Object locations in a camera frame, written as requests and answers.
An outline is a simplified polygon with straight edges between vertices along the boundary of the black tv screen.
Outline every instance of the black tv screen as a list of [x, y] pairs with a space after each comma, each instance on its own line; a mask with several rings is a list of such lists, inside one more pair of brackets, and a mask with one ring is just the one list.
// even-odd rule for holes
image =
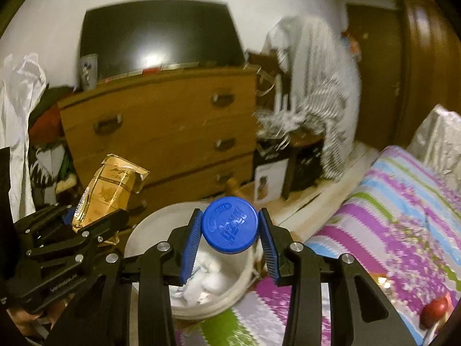
[[245, 61], [227, 5], [192, 0], [88, 10], [80, 57], [90, 54], [98, 55], [98, 80], [165, 65], [239, 66]]

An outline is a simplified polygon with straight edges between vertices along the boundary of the striped blanket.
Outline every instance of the striped blanket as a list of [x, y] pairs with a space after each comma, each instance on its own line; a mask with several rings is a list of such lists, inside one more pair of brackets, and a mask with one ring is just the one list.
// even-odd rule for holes
[[[389, 300], [418, 345], [424, 305], [461, 296], [461, 198], [409, 153], [386, 148], [358, 188], [306, 245], [320, 255], [353, 254], [392, 280]], [[330, 344], [328, 287], [322, 284], [322, 346]], [[281, 345], [290, 288], [265, 279], [224, 313], [177, 332], [178, 345]]]

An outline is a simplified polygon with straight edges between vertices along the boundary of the dresser drawer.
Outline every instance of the dresser drawer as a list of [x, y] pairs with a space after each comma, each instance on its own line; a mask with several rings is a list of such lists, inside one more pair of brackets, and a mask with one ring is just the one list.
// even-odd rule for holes
[[105, 93], [61, 109], [74, 160], [251, 115], [255, 76], [207, 76]]
[[138, 202], [146, 205], [142, 213], [130, 217], [130, 225], [141, 222], [145, 217], [167, 205], [191, 202], [225, 190], [225, 183], [234, 177], [238, 183], [252, 177], [253, 154], [227, 161], [208, 169], [179, 176], [167, 182], [152, 184], [133, 194]]
[[231, 159], [256, 148], [257, 121], [253, 116], [226, 120], [222, 123], [185, 130], [152, 139], [149, 142], [118, 146], [113, 151], [95, 153], [74, 161], [78, 177], [87, 185], [101, 167], [104, 157], [113, 153], [150, 171], [146, 183], [201, 169]]

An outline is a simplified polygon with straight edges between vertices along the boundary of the wooden dresser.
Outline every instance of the wooden dresser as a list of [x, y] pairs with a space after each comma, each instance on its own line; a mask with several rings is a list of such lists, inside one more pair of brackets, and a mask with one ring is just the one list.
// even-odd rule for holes
[[81, 183], [114, 153], [150, 171], [135, 224], [169, 204], [252, 177], [256, 68], [169, 70], [124, 78], [59, 102]]

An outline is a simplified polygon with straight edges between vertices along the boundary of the door handle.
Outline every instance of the door handle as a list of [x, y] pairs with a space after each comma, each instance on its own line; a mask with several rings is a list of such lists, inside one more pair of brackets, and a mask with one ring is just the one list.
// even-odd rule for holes
[[214, 148], [221, 152], [227, 151], [228, 149], [231, 149], [233, 146], [235, 146], [236, 142], [237, 139], [235, 138], [218, 139], [216, 142], [214, 142]]
[[123, 116], [121, 114], [117, 114], [117, 116], [96, 122], [93, 127], [96, 135], [108, 135], [119, 129], [122, 126], [122, 123]]
[[225, 106], [231, 105], [235, 100], [235, 95], [233, 93], [215, 93], [211, 98], [211, 103], [214, 106], [224, 108]]
[[227, 174], [217, 174], [216, 175], [216, 182], [219, 183], [220, 185], [224, 185], [229, 179], [231, 179], [234, 176], [234, 172], [229, 172]]

